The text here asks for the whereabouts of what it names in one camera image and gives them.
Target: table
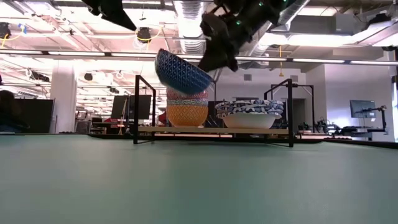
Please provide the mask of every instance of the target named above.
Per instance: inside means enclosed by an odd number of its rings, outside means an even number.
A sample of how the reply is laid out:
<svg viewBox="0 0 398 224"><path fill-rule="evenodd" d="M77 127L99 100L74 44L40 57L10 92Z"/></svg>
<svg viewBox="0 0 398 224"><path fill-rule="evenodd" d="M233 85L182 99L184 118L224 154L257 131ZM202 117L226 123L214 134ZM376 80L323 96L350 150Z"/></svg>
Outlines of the table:
<svg viewBox="0 0 398 224"><path fill-rule="evenodd" d="M398 151L0 136L1 223L398 223Z"/></svg>

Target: orange bowl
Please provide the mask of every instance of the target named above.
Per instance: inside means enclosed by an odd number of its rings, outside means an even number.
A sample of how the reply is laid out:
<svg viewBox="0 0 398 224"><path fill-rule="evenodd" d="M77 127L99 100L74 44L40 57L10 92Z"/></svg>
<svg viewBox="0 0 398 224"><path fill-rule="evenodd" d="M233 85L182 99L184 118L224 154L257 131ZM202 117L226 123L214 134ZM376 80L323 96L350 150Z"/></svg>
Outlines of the orange bowl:
<svg viewBox="0 0 398 224"><path fill-rule="evenodd" d="M169 121L175 127L198 127L207 119L208 107L196 105L167 105Z"/></svg>

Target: pink bowl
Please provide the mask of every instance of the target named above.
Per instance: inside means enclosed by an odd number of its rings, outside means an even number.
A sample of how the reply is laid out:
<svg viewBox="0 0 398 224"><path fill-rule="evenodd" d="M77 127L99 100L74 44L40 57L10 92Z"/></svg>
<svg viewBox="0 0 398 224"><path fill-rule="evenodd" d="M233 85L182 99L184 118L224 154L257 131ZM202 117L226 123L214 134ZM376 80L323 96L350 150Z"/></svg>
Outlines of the pink bowl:
<svg viewBox="0 0 398 224"><path fill-rule="evenodd" d="M208 98L208 94L207 94L206 90L201 93L195 94L195 95L186 95L177 90L174 90L173 88L168 87L166 89L166 94L167 94L168 100L192 100L192 99L207 99Z"/></svg>

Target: wooden shelf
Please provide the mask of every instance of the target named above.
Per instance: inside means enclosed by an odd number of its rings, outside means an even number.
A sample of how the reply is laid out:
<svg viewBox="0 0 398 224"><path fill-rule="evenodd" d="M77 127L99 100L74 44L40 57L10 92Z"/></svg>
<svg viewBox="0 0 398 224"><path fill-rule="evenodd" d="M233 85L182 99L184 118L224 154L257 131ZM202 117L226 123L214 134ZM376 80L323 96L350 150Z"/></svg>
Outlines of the wooden shelf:
<svg viewBox="0 0 398 224"><path fill-rule="evenodd" d="M138 131L168 133L288 134L287 129L138 127Z"/></svg>

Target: computer monitor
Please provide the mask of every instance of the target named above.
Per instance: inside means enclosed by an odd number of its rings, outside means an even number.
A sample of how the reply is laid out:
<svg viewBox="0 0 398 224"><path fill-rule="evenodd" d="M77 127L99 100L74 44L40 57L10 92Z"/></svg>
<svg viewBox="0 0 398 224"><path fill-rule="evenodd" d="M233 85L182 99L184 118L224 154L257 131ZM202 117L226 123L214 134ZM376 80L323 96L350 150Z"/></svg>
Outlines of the computer monitor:
<svg viewBox="0 0 398 224"><path fill-rule="evenodd" d="M120 119L123 113L124 102L126 101L126 98L127 96L114 97L111 118ZM152 99L151 95L139 95L138 119L149 119L151 99ZM129 119L134 119L134 102L135 102L135 97L130 96Z"/></svg>
<svg viewBox="0 0 398 224"><path fill-rule="evenodd" d="M375 111L364 111L376 108L373 100L350 100L352 118L376 118Z"/></svg>
<svg viewBox="0 0 398 224"><path fill-rule="evenodd" d="M30 128L23 131L29 134L48 134L50 132L54 100L16 99L21 109L19 118Z"/></svg>
<svg viewBox="0 0 398 224"><path fill-rule="evenodd" d="M100 123L102 122L102 118L91 118L92 122Z"/></svg>

